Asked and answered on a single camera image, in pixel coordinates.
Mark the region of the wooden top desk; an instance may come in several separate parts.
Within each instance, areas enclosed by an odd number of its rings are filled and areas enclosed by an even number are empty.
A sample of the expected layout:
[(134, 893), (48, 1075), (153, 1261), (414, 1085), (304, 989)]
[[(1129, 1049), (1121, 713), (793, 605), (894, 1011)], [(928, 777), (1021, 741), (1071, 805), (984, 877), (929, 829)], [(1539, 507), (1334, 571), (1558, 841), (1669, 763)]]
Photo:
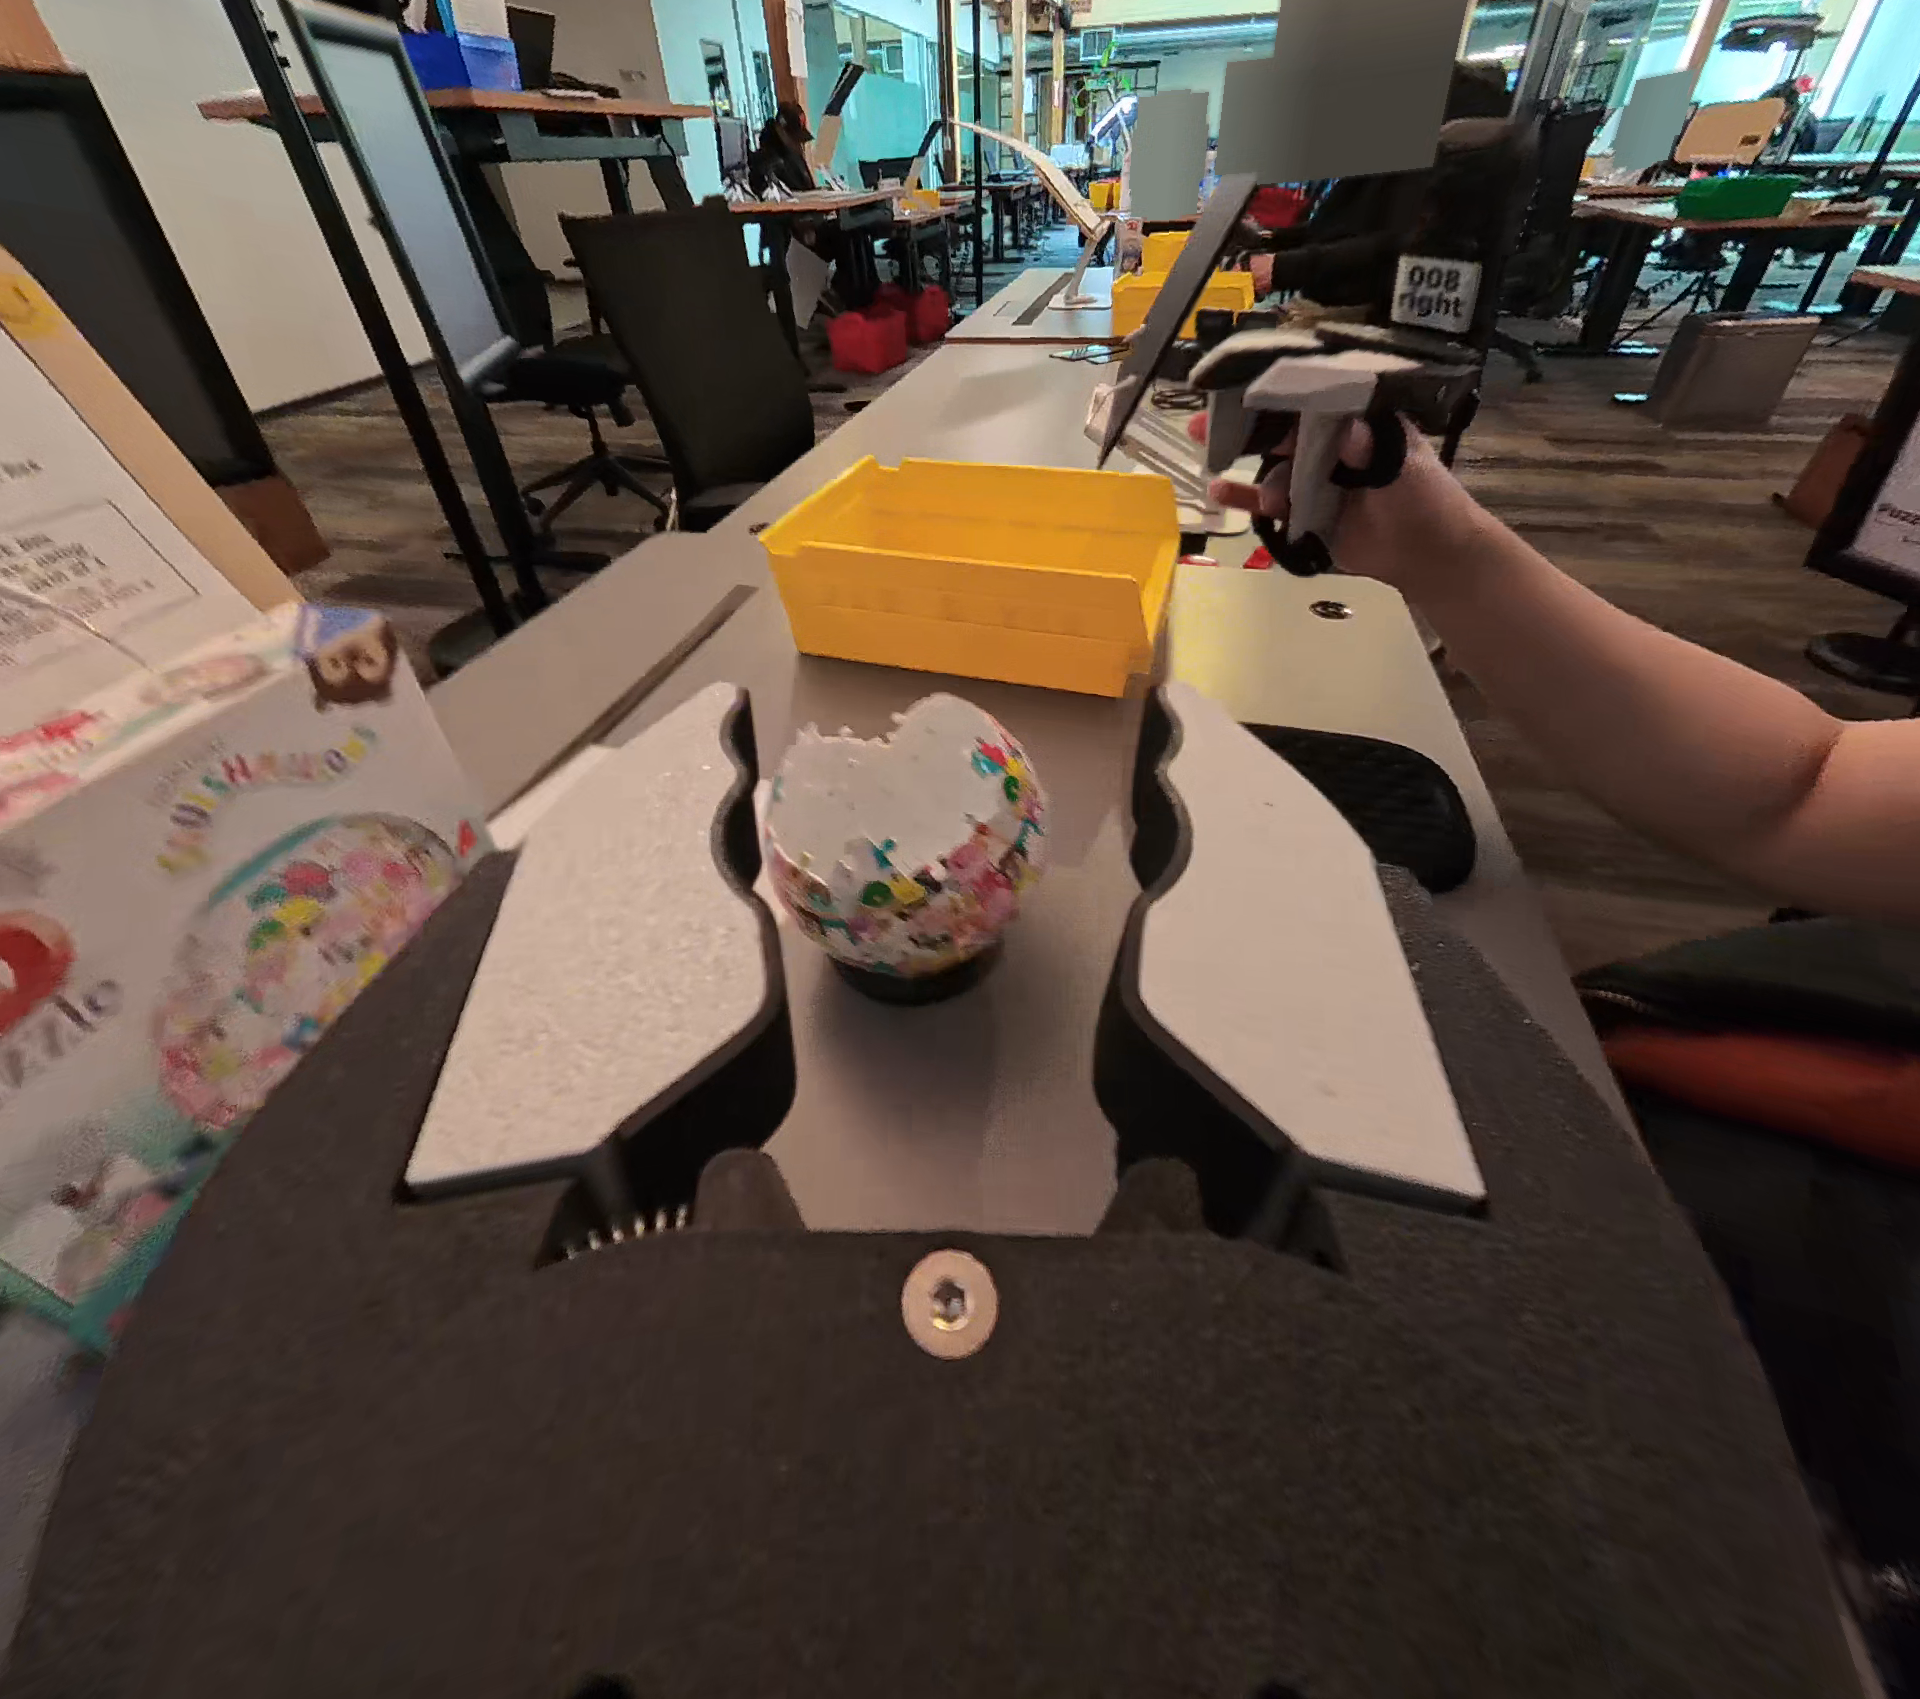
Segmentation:
[(663, 209), (691, 207), (681, 168), (688, 124), (710, 122), (706, 106), (610, 98), (589, 90), (430, 90), (426, 104), (444, 140), (472, 172), (488, 166), (579, 164), (600, 168), (615, 213), (629, 213), (629, 168), (648, 170)]

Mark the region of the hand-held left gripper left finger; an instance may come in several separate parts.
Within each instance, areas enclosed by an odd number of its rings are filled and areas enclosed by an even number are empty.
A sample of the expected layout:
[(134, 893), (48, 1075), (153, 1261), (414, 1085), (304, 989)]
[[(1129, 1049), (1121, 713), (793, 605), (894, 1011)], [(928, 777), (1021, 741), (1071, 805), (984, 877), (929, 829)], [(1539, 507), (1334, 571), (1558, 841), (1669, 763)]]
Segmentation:
[(755, 893), (751, 697), (697, 691), (613, 747), (515, 849), (406, 1189), (573, 1183), (691, 1201), (763, 1145), (798, 1063), (778, 927)]

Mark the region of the black office chair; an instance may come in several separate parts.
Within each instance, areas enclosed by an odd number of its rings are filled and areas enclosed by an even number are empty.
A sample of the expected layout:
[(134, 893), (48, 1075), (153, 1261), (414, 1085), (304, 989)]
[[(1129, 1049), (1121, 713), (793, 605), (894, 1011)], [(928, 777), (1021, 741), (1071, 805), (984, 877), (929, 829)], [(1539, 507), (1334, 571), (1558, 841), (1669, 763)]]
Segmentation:
[(724, 203), (562, 217), (603, 335), (523, 351), (484, 397), (587, 425), (587, 457), (520, 487), (536, 541), (589, 489), (707, 531), (815, 443), (804, 365)]

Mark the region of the black easel whiteboard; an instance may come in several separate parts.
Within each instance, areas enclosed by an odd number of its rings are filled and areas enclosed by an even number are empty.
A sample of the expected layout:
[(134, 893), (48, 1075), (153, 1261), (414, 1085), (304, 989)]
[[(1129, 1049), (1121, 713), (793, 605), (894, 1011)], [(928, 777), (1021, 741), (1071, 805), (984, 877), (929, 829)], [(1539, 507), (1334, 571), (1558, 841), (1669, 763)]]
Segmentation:
[[(217, 0), (255, 80), (322, 243), (393, 395), (467, 571), (477, 607), (430, 641), (449, 675), (541, 611), (547, 589), (513, 469), (482, 387), (518, 353), (503, 299), (486, 269), (441, 136), (396, 28), (329, 6), (278, 0), (278, 30), (258, 0)], [(323, 164), (319, 128), (339, 146), (365, 215), (393, 265), (444, 387), (449, 419), (476, 473), (496, 549), (484, 541), (447, 447), (371, 277), (349, 209)]]

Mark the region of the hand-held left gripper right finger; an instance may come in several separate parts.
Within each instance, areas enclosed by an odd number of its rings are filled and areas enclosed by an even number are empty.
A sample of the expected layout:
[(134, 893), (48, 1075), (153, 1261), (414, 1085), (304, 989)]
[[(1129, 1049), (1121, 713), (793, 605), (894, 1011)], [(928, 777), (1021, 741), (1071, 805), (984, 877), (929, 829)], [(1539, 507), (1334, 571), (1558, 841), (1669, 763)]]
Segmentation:
[(1137, 885), (1093, 1041), (1115, 1171), (1177, 1161), (1201, 1211), (1339, 1189), (1482, 1211), (1486, 1183), (1380, 863), (1286, 755), (1195, 689), (1140, 729)]

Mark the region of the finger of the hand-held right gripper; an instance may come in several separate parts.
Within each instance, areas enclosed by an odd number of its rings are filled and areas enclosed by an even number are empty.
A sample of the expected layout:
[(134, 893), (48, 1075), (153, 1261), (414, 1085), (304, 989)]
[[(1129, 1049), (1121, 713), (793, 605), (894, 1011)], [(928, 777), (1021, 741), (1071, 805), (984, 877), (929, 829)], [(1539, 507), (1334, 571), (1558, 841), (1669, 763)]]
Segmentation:
[(1366, 485), (1372, 457), (1350, 463), (1350, 433), (1377, 389), (1361, 353), (1211, 353), (1203, 361), (1208, 427), (1203, 467), (1211, 483), (1236, 463), (1279, 463), (1307, 485)]
[(1307, 325), (1247, 325), (1200, 355), (1188, 371), (1188, 389), (1241, 389), (1279, 359), (1317, 357), (1324, 349)]

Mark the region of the person's right hand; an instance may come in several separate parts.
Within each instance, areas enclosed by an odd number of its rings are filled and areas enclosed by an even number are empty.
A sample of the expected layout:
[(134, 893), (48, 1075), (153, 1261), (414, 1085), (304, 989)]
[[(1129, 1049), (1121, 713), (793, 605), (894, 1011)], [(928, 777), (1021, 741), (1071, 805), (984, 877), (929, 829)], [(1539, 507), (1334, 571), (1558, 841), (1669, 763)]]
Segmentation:
[[(1428, 441), (1404, 419), (1404, 463), (1383, 487), (1355, 487), (1341, 499), (1332, 537), (1332, 561), (1343, 571), (1397, 589), (1412, 605), (1439, 607), (1464, 597), (1505, 535), (1499, 519), (1480, 507), (1438, 463)], [(1338, 461), (1368, 469), (1373, 451), (1364, 419), (1345, 423)], [(1269, 471), (1252, 481), (1213, 477), (1208, 497), (1255, 517), (1290, 517), (1293, 443), (1277, 449)]]

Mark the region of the yellow plastic bin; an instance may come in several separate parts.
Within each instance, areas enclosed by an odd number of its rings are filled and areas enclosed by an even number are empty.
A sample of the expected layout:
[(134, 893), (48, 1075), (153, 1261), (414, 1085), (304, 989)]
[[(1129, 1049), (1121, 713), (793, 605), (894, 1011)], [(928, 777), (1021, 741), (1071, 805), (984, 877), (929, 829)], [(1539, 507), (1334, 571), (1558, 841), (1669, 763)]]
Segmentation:
[[(1129, 337), (1149, 317), (1172, 269), (1188, 245), (1194, 223), (1152, 229), (1142, 235), (1136, 261), (1115, 271), (1110, 291), (1112, 335)], [(1255, 277), (1236, 267), (1213, 269), (1181, 323), (1181, 339), (1195, 337), (1201, 313), (1222, 313), (1228, 321), (1249, 313), (1257, 303)]]
[(854, 463), (758, 537), (801, 655), (1117, 699), (1180, 563), (1159, 473)]

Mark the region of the colourful puzzle ball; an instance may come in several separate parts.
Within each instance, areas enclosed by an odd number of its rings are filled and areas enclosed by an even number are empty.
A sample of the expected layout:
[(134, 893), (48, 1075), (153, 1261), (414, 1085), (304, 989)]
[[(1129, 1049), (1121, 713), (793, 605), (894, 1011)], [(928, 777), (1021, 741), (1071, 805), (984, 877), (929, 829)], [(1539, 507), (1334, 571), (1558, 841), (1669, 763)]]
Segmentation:
[(1003, 941), (1049, 831), (1023, 743), (981, 705), (931, 693), (878, 737), (793, 737), (761, 809), (761, 867), (827, 959), (905, 973)]

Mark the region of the printed puzzle box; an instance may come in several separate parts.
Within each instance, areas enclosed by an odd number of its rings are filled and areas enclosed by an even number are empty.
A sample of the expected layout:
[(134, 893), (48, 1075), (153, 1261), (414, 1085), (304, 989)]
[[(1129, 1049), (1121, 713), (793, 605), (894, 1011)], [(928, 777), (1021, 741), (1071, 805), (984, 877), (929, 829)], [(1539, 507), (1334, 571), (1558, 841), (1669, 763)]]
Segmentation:
[(275, 607), (4, 729), (4, 1305), (114, 1347), (239, 1129), (491, 841), (396, 627)]

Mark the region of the person's leg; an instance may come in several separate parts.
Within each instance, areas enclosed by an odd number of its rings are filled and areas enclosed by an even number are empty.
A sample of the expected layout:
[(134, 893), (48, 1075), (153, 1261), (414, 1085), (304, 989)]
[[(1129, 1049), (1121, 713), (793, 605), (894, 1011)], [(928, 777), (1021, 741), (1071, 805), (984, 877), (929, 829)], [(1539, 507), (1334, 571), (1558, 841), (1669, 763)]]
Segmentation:
[(1915, 1173), (1624, 1095), (1758, 1351), (1870, 1663), (1915, 1695)]

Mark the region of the black framed sign stand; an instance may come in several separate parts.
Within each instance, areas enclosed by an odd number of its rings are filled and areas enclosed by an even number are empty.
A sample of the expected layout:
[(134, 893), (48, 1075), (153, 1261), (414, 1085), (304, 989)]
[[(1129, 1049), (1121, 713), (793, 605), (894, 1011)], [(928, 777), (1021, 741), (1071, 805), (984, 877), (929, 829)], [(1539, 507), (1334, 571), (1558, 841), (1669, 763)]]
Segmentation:
[(1918, 337), (1901, 349), (1805, 567), (1897, 603), (1884, 633), (1812, 637), (1805, 659), (1868, 691), (1918, 703)]

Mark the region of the person's right forearm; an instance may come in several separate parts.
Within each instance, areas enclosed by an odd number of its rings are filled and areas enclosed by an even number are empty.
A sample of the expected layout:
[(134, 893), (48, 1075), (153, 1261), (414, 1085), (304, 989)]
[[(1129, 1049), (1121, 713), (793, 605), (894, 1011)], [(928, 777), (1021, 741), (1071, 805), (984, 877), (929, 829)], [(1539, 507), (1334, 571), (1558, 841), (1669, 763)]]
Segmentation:
[(1583, 797), (1771, 899), (1915, 925), (1915, 717), (1837, 719), (1608, 603), (1505, 525), (1488, 565), (1419, 609)]

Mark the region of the blue storage bin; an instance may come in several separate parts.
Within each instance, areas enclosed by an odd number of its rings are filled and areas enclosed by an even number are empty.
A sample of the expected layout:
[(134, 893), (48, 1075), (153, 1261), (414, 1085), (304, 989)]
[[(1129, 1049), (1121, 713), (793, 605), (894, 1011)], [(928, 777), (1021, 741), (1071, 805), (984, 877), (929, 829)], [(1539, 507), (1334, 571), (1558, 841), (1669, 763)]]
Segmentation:
[(510, 38), (466, 32), (401, 32), (397, 38), (414, 78), (427, 94), (521, 90)]

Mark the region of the white monitor stand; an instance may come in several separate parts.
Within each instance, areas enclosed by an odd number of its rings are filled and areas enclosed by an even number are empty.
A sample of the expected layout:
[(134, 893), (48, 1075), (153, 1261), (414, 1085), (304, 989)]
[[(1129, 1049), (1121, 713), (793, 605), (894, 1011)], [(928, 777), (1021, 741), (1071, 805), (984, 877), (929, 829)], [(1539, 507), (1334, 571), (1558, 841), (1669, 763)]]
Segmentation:
[(1126, 427), (1108, 443), (1119, 395), (1132, 389), (1137, 385), (1129, 379), (1098, 383), (1087, 397), (1081, 433), (1096, 447), (1098, 461), (1119, 459), (1136, 471), (1162, 475), (1172, 485), (1181, 533), (1225, 533), (1228, 513), (1211, 501), (1215, 475), (1206, 465), (1203, 445), (1188, 435), (1188, 415), (1162, 411), (1152, 395), (1142, 395)]

